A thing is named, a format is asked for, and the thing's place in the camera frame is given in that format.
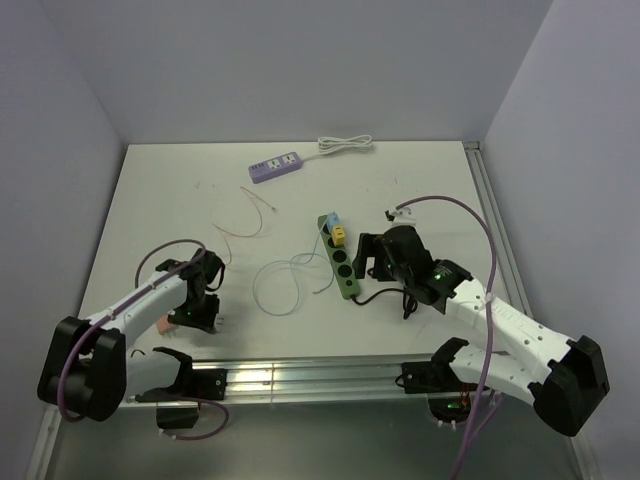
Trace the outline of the yellow plug adapter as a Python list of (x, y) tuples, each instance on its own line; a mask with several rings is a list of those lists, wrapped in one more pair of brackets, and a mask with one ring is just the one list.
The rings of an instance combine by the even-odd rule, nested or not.
[(331, 239), (335, 247), (342, 247), (346, 242), (346, 232), (341, 225), (334, 225), (331, 229)]

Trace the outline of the green power strip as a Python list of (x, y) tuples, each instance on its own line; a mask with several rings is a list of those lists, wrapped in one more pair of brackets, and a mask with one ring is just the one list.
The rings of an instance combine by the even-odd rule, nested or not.
[(358, 280), (355, 278), (352, 262), (345, 245), (342, 247), (335, 247), (332, 242), (331, 230), (326, 226), (327, 215), (322, 215), (318, 218), (318, 229), (322, 245), (325, 248), (342, 298), (345, 300), (351, 300), (359, 296), (360, 285)]

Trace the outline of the blue USB charger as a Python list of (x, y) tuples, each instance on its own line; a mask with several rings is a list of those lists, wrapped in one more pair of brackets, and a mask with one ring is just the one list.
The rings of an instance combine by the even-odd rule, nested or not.
[(332, 230), (335, 226), (341, 226), (342, 222), (336, 212), (330, 212), (326, 218), (326, 226)]

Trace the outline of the white plug adapter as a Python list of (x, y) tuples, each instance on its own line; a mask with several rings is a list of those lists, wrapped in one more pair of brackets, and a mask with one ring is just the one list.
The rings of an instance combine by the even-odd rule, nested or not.
[(214, 321), (214, 329), (216, 333), (219, 333), (224, 325), (224, 318), (218, 315)]

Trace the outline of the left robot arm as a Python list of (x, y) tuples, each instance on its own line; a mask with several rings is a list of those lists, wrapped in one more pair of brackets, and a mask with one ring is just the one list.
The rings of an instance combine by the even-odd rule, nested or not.
[(104, 421), (131, 397), (152, 392), (183, 399), (195, 388), (193, 359), (169, 347), (131, 358), (136, 340), (161, 317), (212, 333), (224, 262), (198, 249), (188, 261), (168, 259), (112, 306), (85, 319), (68, 316), (55, 327), (37, 385), (39, 400), (70, 422)]

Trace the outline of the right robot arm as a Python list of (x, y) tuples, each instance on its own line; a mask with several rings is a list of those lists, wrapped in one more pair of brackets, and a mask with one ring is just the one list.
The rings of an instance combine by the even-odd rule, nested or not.
[(410, 299), (493, 342), (479, 349), (453, 337), (430, 360), (403, 363), (398, 381), (408, 394), (482, 386), (532, 406), (554, 431), (574, 437), (610, 391), (597, 342), (551, 330), (492, 296), (458, 264), (433, 258), (412, 226), (361, 234), (354, 270), (357, 278), (399, 282)]

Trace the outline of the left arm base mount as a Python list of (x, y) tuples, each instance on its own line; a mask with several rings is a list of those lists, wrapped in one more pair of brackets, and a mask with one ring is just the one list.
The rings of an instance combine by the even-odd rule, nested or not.
[[(184, 386), (159, 388), (135, 395), (137, 403), (191, 402), (192, 407), (156, 407), (156, 425), (160, 433), (182, 441), (203, 440), (221, 433), (227, 426), (230, 413), (221, 401), (225, 397), (228, 370), (224, 368), (197, 369)], [(222, 414), (220, 424), (211, 432), (195, 435), (181, 433), (193, 429), (204, 414), (204, 408), (217, 409)]]

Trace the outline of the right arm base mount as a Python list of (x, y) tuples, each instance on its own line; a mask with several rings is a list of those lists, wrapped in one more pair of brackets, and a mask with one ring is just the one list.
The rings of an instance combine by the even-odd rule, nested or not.
[(464, 423), (471, 412), (476, 383), (460, 381), (449, 367), (433, 361), (405, 362), (394, 379), (407, 395), (424, 394), (437, 422)]

